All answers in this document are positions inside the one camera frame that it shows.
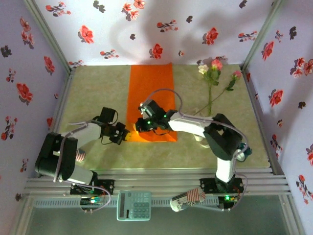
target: orange cloth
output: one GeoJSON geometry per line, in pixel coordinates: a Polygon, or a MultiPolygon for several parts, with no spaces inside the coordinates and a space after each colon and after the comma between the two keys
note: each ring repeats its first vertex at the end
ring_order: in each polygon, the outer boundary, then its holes
{"type": "MultiPolygon", "coordinates": [[[[126,129],[131,132],[127,141],[132,142],[166,142],[177,141],[177,133],[158,136],[153,131],[138,133],[135,129],[135,123],[142,115],[138,110],[140,103],[145,101],[151,92],[168,88],[174,89],[174,78],[172,64],[168,65],[132,65],[131,78],[129,83],[128,106],[126,129]]],[[[166,112],[169,109],[175,109],[175,94],[169,91],[160,91],[155,93],[153,99],[166,112]]],[[[162,134],[168,131],[156,130],[156,133],[162,134]]]]}

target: glass panel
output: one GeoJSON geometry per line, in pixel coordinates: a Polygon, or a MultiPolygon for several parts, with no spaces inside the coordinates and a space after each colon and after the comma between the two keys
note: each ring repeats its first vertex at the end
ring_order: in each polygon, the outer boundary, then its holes
{"type": "Polygon", "coordinates": [[[246,196],[231,212],[152,208],[146,222],[116,220],[116,208],[85,214],[80,209],[37,209],[27,235],[287,235],[278,196],[246,196]]]}

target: beige mat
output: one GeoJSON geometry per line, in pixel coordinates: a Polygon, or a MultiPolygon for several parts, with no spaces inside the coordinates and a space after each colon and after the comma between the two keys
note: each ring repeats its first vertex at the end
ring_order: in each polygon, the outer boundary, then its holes
{"type": "MultiPolygon", "coordinates": [[[[213,98],[229,82],[238,65],[225,65],[220,84],[214,87],[213,98]]],[[[195,65],[174,65],[175,90],[182,96],[183,112],[193,112],[208,101],[208,85],[199,80],[195,65]]],[[[130,66],[81,66],[77,68],[64,110],[60,132],[70,131],[69,122],[89,120],[101,113],[102,107],[116,109],[119,122],[125,123],[130,66]]],[[[246,133],[253,154],[237,167],[269,167],[258,124],[246,85],[241,79],[234,91],[225,92],[213,103],[212,114],[222,113],[246,133]]],[[[102,145],[100,140],[86,144],[86,160],[79,165],[88,169],[126,168],[216,168],[217,161],[210,149],[199,146],[193,135],[178,133],[177,142],[123,142],[102,145]]]]}

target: white flower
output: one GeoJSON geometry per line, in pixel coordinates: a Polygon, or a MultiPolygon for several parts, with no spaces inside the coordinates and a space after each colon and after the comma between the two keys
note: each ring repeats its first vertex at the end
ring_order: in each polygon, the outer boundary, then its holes
{"type": "Polygon", "coordinates": [[[199,73],[204,74],[205,72],[209,70],[209,67],[207,65],[200,65],[198,66],[198,69],[199,69],[199,73]]]}

